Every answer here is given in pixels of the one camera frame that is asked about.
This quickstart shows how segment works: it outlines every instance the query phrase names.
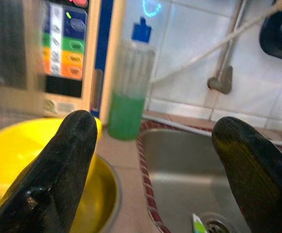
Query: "green liquid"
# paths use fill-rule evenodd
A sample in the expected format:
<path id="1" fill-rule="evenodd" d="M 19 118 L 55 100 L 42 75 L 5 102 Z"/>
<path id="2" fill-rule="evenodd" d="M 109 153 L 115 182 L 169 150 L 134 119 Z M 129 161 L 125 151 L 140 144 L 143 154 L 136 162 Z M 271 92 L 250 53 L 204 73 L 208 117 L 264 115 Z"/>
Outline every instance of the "green liquid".
<path id="1" fill-rule="evenodd" d="M 133 140 L 139 134 L 145 98 L 131 99 L 113 93 L 108 134 L 120 140 Z"/>

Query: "stainless steel sink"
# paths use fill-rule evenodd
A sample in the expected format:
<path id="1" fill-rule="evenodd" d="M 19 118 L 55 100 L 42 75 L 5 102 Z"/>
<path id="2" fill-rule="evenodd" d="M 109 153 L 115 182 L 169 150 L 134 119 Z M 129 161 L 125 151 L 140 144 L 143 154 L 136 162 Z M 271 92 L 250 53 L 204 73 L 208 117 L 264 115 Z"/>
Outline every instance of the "stainless steel sink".
<path id="1" fill-rule="evenodd" d="M 158 212 L 173 233 L 192 232 L 192 214 L 208 233 L 250 233 L 211 138 L 152 129 L 141 134 Z"/>

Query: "white hose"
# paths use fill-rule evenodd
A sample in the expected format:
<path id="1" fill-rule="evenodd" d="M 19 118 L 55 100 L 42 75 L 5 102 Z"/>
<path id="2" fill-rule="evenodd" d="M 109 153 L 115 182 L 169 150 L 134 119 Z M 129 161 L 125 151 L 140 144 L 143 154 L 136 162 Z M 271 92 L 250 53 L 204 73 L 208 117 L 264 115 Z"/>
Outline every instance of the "white hose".
<path id="1" fill-rule="evenodd" d="M 195 128 L 192 128 L 192 127 L 189 127 L 189 126 L 186 126 L 186 125 L 182 125 L 182 124 L 175 123 L 175 122 L 172 122 L 170 120 L 161 119 L 161 118 L 158 118 L 158 117 L 143 115 L 143 119 L 153 120 L 153 121 L 156 121 L 156 122 L 168 125 L 168 126 L 175 127 L 177 129 L 180 129 L 180 130 L 185 130 L 185 131 L 188 131 L 188 132 L 191 132 L 191 133 L 201 134 L 201 135 L 207 136 L 207 137 L 211 137 L 211 135 L 212 135 L 211 132 L 207 132 L 207 131 L 204 131 L 204 130 L 198 130 L 198 129 L 195 129 Z M 276 146 L 282 146 L 282 141 L 270 140 L 270 142 L 272 142 Z"/>
<path id="2" fill-rule="evenodd" d="M 265 19 L 268 16 L 273 15 L 274 13 L 277 13 L 278 11 L 282 11 L 282 0 L 277 1 L 275 5 L 269 7 L 261 16 L 258 16 L 256 18 L 252 19 L 250 22 L 247 22 L 247 23 L 243 24 L 241 27 L 239 27 L 236 30 L 234 30 L 232 33 L 230 33 L 222 41 L 220 41 L 219 43 L 214 45 L 212 48 L 210 48 L 204 54 L 190 59 L 186 64 L 178 67 L 176 70 L 174 70 L 173 72 L 167 74 L 166 76 L 164 76 L 162 78 L 151 80 L 151 83 L 157 83 L 157 82 L 160 82 L 161 80 L 164 80 L 164 79 L 167 79 L 167 78 L 170 78 L 170 77 L 174 77 L 176 74 L 181 72 L 183 69 L 188 68 L 193 63 L 203 59 L 206 56 L 208 56 L 209 54 L 211 54 L 212 52 L 216 51 L 217 49 L 219 49 L 220 47 L 222 47 L 223 45 L 225 45 L 229 41 L 231 41 L 234 38 L 238 37 L 240 34 L 242 34 L 244 31 L 246 31 L 247 29 L 252 27 L 254 24 L 258 23 L 259 21 Z"/>

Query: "blue light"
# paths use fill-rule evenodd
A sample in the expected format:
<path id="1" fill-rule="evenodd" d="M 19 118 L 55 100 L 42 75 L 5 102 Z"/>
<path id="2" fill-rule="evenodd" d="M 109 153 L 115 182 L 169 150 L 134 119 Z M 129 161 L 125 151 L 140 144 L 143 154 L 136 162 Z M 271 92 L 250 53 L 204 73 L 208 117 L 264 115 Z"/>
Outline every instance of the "blue light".
<path id="1" fill-rule="evenodd" d="M 153 17 L 153 16 L 156 16 L 158 14 L 158 12 L 160 11 L 161 9 L 161 4 L 159 3 L 156 7 L 156 10 L 149 13 L 146 9 L 146 0 L 143 0 L 143 11 L 144 11 L 144 14 L 148 17 Z"/>

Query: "sink basin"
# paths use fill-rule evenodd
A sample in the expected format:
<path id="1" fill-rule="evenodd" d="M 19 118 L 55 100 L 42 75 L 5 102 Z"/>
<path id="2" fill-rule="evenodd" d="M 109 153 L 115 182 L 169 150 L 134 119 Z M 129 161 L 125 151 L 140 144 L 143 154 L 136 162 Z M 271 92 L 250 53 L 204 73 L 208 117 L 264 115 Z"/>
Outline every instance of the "sink basin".
<path id="1" fill-rule="evenodd" d="M 193 213 L 208 233 L 250 232 L 210 137 L 151 129 L 140 139 L 158 213 L 171 232 L 192 232 Z"/>
<path id="2" fill-rule="evenodd" d="M 97 120 L 98 139 L 101 124 Z M 62 119 L 22 122 L 0 131 L 0 199 L 20 171 L 54 136 Z M 113 167 L 94 154 L 71 233 L 106 233 L 115 220 L 121 186 Z"/>

